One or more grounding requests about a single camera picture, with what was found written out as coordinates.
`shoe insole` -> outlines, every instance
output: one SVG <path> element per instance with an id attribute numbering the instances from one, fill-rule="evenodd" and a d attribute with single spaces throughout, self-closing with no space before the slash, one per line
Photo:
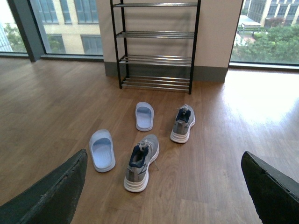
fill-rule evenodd
<path id="1" fill-rule="evenodd" d="M 96 167 L 107 168 L 112 162 L 111 142 L 107 138 L 97 140 L 93 146 L 93 161 Z"/>
<path id="2" fill-rule="evenodd" d="M 141 106 L 136 111 L 137 125 L 140 128 L 150 128 L 151 111 L 149 108 Z"/>

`metal shoe rack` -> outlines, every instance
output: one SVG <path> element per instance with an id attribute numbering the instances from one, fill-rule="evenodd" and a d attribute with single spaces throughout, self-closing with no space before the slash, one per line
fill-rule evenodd
<path id="1" fill-rule="evenodd" d="M 119 87 L 123 86 L 146 88 L 156 90 L 169 90 L 169 91 L 184 91 L 191 94 L 192 80 L 194 72 L 194 59 L 196 51 L 197 32 L 199 24 L 200 0 L 197 2 L 186 3 L 120 3 L 114 4 L 110 0 L 112 24 L 114 32 L 114 43 L 116 52 L 117 72 Z M 126 30 L 125 13 L 126 7 L 193 7 L 196 8 L 196 21 L 194 32 L 179 32 L 179 31 L 131 31 Z M 114 9 L 121 8 L 122 31 L 117 33 L 115 28 Z M 124 41 L 123 56 L 119 56 L 118 52 L 118 39 L 122 38 Z M 185 56 L 145 56 L 145 55 L 130 55 L 128 54 L 127 38 L 163 38 L 163 39 L 190 39 L 193 40 L 192 55 L 191 57 Z M 120 64 L 125 64 L 126 75 L 121 78 Z M 144 65 L 165 65 L 165 66 L 182 66 L 190 67 L 189 78 L 175 78 L 175 77 L 149 77 L 149 76 L 132 76 L 129 75 L 129 64 L 144 64 Z"/>

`slide sandal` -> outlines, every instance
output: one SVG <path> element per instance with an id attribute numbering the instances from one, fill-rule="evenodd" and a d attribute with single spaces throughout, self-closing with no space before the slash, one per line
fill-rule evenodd
<path id="1" fill-rule="evenodd" d="M 115 166 L 113 143 L 108 130 L 96 131 L 90 138 L 89 149 L 96 171 L 104 173 Z"/>
<path id="2" fill-rule="evenodd" d="M 154 109 L 146 102 L 139 102 L 136 105 L 136 128 L 139 131 L 147 132 L 153 128 Z"/>

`tree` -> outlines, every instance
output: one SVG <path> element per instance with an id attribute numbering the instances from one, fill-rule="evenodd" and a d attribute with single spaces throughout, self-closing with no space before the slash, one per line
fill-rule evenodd
<path id="1" fill-rule="evenodd" d="M 267 33 L 255 35 L 255 41 L 233 48 L 231 61 L 282 63 L 299 62 L 299 26 L 273 27 Z"/>
<path id="2" fill-rule="evenodd" d="M 270 27 L 281 27 L 285 23 L 284 17 L 273 17 L 268 19 L 268 22 Z"/>
<path id="3" fill-rule="evenodd" d="M 9 23 L 6 23 L 4 32 L 14 52 L 27 52 L 17 27 L 12 27 Z M 64 49 L 64 46 L 62 46 L 60 42 L 58 42 L 53 36 L 48 35 L 47 37 L 52 53 L 65 54 L 65 50 L 61 50 Z"/>
<path id="4" fill-rule="evenodd" d="M 17 27 L 12 27 L 9 23 L 6 23 L 4 32 L 14 52 L 26 52 L 24 42 Z"/>
<path id="5" fill-rule="evenodd" d="M 247 15 L 247 14 L 248 14 L 248 9 L 247 8 L 242 9 L 241 15 Z"/>

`gray sneaker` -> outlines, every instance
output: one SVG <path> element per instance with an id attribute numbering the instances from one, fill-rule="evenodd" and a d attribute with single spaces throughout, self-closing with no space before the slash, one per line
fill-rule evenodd
<path id="1" fill-rule="evenodd" d="M 147 135 L 133 149 L 124 180 L 125 189 L 140 192 L 149 180 L 149 166 L 159 155 L 159 142 L 154 134 Z"/>
<path id="2" fill-rule="evenodd" d="M 174 122 L 170 139 L 178 143 L 186 143 L 189 139 L 190 129 L 195 124 L 195 115 L 192 107 L 185 104 L 179 108 Z"/>

